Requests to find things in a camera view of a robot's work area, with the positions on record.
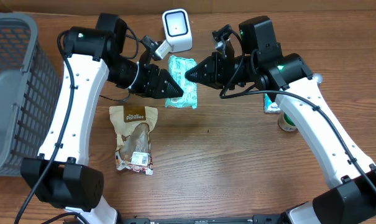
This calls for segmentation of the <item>teal white pouch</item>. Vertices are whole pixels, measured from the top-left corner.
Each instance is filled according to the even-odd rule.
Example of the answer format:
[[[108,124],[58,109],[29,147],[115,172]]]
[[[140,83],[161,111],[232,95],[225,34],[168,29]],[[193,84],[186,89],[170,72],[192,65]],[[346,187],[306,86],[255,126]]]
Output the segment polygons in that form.
[[[197,63],[192,58],[183,58],[171,55],[168,59],[168,69],[170,75],[177,82],[183,90],[183,96],[178,98],[167,98],[165,100],[165,107],[187,108],[198,107],[198,87],[185,78],[185,73],[191,68],[195,67]]]

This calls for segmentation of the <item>small teal white box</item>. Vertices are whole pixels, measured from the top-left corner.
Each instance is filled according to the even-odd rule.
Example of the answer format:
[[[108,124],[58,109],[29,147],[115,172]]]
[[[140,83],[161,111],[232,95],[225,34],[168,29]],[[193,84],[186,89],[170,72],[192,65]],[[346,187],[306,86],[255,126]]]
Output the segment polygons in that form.
[[[268,114],[280,114],[280,108],[276,102],[272,102],[268,97],[268,94],[264,93],[264,113]]]

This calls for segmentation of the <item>brown snack packet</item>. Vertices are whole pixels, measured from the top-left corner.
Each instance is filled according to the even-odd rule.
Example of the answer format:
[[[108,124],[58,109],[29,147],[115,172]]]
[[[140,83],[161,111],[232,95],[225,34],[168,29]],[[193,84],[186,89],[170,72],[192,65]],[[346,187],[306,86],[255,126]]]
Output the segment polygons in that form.
[[[158,109],[149,106],[112,106],[109,115],[116,133],[116,169],[152,175],[150,133],[158,120]]]

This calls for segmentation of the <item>green lid jar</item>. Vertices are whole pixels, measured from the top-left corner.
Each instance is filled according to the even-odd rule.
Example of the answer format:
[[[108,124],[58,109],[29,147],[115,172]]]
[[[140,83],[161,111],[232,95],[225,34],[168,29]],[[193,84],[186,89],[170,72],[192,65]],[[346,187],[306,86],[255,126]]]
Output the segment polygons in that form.
[[[284,112],[281,112],[280,116],[278,117],[278,125],[282,130],[287,132],[293,132],[297,130],[294,122]]]

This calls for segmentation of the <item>yellow dish soap bottle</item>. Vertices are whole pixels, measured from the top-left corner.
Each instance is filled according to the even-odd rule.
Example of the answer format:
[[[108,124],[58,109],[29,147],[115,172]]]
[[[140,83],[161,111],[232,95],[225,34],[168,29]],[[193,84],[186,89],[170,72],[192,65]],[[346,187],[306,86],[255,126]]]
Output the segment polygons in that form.
[[[316,83],[318,85],[322,84],[322,82],[323,82],[323,76],[320,73],[314,73],[313,74],[313,79],[316,81]]]

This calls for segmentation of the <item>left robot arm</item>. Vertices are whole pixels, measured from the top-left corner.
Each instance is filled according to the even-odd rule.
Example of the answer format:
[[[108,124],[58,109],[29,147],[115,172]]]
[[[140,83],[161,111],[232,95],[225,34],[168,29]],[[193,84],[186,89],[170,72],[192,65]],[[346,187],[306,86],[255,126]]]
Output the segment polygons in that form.
[[[129,26],[102,13],[95,28],[72,27],[57,45],[63,59],[62,87],[52,123],[35,158],[24,158],[21,175],[30,196],[73,216],[78,223],[120,223],[121,214],[103,195],[103,173],[90,168],[89,136],[98,98],[106,82],[144,98],[176,98],[183,90],[155,62],[172,50],[168,41],[145,36],[138,62],[122,56]]]

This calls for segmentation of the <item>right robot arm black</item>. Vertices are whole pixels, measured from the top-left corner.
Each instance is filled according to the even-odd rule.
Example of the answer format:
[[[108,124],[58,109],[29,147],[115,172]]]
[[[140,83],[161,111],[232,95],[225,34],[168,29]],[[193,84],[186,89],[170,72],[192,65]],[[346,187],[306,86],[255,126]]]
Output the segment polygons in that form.
[[[220,90],[222,99],[265,93],[297,128],[323,172],[328,191],[279,215],[254,215],[254,223],[361,223],[376,216],[376,164],[350,138],[324,100],[313,73],[298,54],[283,55],[269,17],[239,24],[242,49],[235,56],[231,26],[213,32],[216,50],[185,74]]]

